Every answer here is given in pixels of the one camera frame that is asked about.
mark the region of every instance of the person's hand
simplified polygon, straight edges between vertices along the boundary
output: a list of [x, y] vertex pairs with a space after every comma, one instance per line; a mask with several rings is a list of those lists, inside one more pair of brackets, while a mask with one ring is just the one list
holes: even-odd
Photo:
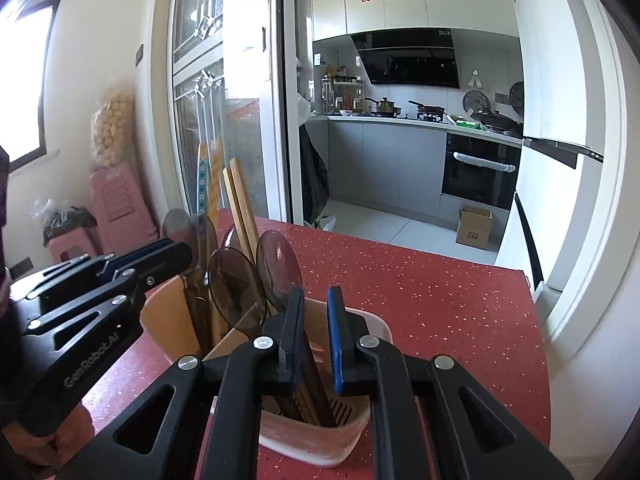
[[16, 454], [25, 457], [31, 463], [42, 466], [50, 465], [40, 451], [42, 446], [50, 446], [54, 443], [62, 466], [69, 462], [95, 434], [91, 415], [82, 404], [74, 408], [52, 435], [35, 437], [16, 422], [2, 428], [2, 432]]
[[56, 430], [56, 449], [58, 458], [65, 465], [95, 435], [89, 411], [78, 404]]

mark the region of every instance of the black range hood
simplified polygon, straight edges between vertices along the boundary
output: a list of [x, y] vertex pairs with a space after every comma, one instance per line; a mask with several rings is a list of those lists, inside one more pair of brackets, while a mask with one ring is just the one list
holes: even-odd
[[396, 28], [352, 34], [372, 84], [460, 88], [448, 28]]

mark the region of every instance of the kitchen countertop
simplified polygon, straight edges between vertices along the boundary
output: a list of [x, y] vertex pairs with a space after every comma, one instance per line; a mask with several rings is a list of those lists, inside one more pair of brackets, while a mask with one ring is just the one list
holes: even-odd
[[392, 117], [370, 117], [370, 116], [350, 116], [344, 117], [340, 115], [312, 115], [309, 121], [345, 121], [345, 122], [361, 122], [361, 123], [389, 123], [403, 124], [405, 126], [421, 126], [423, 128], [436, 128], [438, 130], [446, 130], [453, 134], [461, 134], [467, 137], [475, 137], [476, 139], [493, 140], [506, 144], [508, 146], [522, 147], [522, 139], [515, 139], [503, 134], [495, 134], [485, 130], [475, 130], [473, 128], [465, 128], [464, 126], [456, 126], [455, 124], [431, 123], [429, 121], [418, 121], [416, 119], [400, 119]]
[[[221, 212], [219, 237], [231, 222], [231, 215]], [[545, 351], [522, 272], [282, 222], [257, 219], [257, 224], [260, 232], [275, 229], [290, 240], [308, 297], [324, 300], [330, 286], [341, 285], [346, 304], [382, 317], [402, 352], [455, 357], [548, 447]], [[145, 333], [84, 398], [96, 430], [168, 366]], [[260, 447], [258, 478], [372, 479], [371, 444], [367, 429], [343, 464], [324, 470]]]

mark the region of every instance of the pink plastic stool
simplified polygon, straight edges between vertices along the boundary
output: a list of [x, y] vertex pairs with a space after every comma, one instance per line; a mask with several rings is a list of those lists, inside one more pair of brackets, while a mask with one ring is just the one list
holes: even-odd
[[55, 264], [85, 253], [92, 258], [98, 255], [98, 247], [95, 246], [89, 229], [85, 227], [77, 227], [73, 231], [52, 238], [47, 244], [47, 249]]
[[92, 174], [91, 200], [105, 253], [128, 253], [158, 239], [158, 229], [126, 162]]

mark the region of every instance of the window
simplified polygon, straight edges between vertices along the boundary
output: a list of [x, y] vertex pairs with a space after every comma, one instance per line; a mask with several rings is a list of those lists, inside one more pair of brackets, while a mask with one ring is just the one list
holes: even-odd
[[60, 0], [47, 0], [2, 24], [0, 42], [0, 145], [10, 171], [47, 153], [43, 86], [47, 47]]

